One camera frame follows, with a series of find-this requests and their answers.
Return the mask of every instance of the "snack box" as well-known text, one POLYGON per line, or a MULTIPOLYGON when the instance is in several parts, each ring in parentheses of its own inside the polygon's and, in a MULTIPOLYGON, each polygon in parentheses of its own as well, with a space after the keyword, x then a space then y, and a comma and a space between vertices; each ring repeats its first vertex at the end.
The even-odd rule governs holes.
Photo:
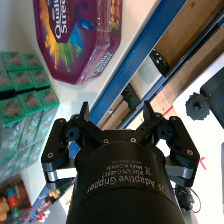
POLYGON ((37 41, 52 77, 100 76, 121 40, 122 0, 33 0, 37 41))
POLYGON ((1 56, 7 71, 26 70, 23 54, 19 52, 2 52, 1 56))
POLYGON ((16 94, 12 81, 6 71, 0 71, 0 100, 9 99, 16 94))
POLYGON ((37 91, 37 95, 44 111, 38 125, 35 142, 44 139, 48 135, 60 104, 54 90, 51 88, 37 91))
POLYGON ((26 115, 26 121, 18 148, 18 151, 20 151, 23 148, 34 144, 44 108, 37 96, 36 91, 21 94, 18 98, 26 115))
POLYGON ((17 152, 0 160, 0 183, 12 176, 17 152))
POLYGON ((25 120, 17 97, 0 101, 0 161, 17 151, 25 120))
POLYGON ((18 94, 35 90, 34 84, 29 76, 28 71, 9 72, 13 86, 18 94))
POLYGON ((37 70, 29 70, 28 72, 36 90, 50 87, 51 82, 43 68, 37 70))
POLYGON ((23 54, 23 60, 27 70, 41 69, 42 64, 36 54, 23 54))
POLYGON ((29 146, 16 154, 15 165, 12 174, 13 176, 26 169, 31 148, 32 146, 29 146))
POLYGON ((27 167, 33 165, 39 160, 42 153, 43 144, 44 144, 44 140, 41 140, 32 146, 27 167))

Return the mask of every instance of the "blue metal bar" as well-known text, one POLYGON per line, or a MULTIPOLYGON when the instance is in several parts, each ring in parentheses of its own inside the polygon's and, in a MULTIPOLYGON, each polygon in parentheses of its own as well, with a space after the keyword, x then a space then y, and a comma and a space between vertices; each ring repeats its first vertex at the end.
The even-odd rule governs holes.
POLYGON ((185 2, 186 0, 161 1, 92 110, 90 120, 93 123, 99 124, 185 2))

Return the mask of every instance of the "black cable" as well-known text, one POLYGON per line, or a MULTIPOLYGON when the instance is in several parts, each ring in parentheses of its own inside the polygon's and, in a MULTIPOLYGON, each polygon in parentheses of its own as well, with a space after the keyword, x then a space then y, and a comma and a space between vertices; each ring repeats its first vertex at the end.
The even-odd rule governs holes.
POLYGON ((186 211, 192 210, 192 196, 189 190, 185 187, 173 188, 177 201, 181 208, 184 208, 186 211))
POLYGON ((200 198, 199 198, 199 196, 195 193, 195 191, 192 189, 192 188, 190 188, 190 190, 195 194, 195 196, 198 198, 198 200, 199 200, 199 203, 200 203, 200 207, 199 207, 199 209, 197 210, 197 211, 193 211, 194 213, 198 213, 198 212, 200 212, 201 211, 201 200, 200 200, 200 198))

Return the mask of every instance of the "wire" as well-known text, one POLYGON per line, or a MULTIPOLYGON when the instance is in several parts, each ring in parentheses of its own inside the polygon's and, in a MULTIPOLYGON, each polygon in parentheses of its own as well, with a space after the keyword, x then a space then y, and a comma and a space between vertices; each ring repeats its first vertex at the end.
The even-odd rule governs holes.
POLYGON ((199 207, 199 209, 197 210, 197 211, 193 211, 194 213, 198 213, 198 212, 200 212, 201 211, 201 200, 200 200, 200 198, 199 198, 199 196, 196 194, 196 192, 192 189, 192 188, 190 188, 190 190, 195 194, 195 196, 198 198, 198 200, 199 200, 199 203, 200 203, 200 207, 199 207))

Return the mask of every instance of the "purple box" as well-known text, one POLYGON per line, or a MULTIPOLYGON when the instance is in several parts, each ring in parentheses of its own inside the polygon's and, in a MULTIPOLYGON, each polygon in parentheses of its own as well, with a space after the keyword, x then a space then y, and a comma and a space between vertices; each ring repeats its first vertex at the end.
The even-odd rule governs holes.
POLYGON ((122 0, 33 0, 37 40, 54 79, 101 75, 121 40, 122 0))

